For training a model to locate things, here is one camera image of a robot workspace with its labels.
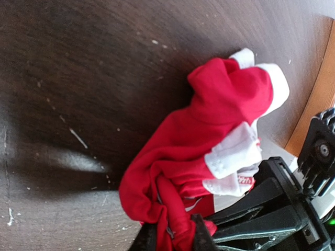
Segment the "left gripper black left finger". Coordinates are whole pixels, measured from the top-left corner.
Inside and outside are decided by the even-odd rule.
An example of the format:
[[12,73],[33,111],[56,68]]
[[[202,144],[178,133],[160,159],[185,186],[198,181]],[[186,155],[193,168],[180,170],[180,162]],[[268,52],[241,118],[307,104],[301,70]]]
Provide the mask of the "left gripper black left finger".
[[157,224],[145,223],[130,246],[130,251],[156,251]]

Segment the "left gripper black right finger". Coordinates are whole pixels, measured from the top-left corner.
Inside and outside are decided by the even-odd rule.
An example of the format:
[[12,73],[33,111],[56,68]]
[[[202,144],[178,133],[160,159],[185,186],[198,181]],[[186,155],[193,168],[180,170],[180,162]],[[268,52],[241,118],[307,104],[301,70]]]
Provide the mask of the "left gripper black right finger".
[[205,225],[204,219],[200,214],[192,215],[195,223],[195,235],[193,241],[193,251],[217,251],[217,247]]

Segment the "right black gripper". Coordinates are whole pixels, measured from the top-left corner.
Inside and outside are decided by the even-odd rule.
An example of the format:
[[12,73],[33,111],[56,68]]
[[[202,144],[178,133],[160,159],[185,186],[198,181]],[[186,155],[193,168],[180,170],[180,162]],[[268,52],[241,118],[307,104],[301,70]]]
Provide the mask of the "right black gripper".
[[261,162],[261,181],[206,218],[218,226],[213,241],[219,250],[334,250],[334,225],[319,219],[282,158]]

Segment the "red white underwear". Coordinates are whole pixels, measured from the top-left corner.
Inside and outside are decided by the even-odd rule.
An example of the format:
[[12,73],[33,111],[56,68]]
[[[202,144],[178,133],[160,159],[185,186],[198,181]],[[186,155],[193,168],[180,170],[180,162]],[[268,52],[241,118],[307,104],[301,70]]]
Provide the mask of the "red white underwear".
[[261,161],[257,121],[287,100],[274,63],[242,49],[188,75],[191,103],[169,114],[127,168],[119,187],[132,220],[154,224],[156,250],[192,250],[193,214],[214,212],[214,196],[242,197]]

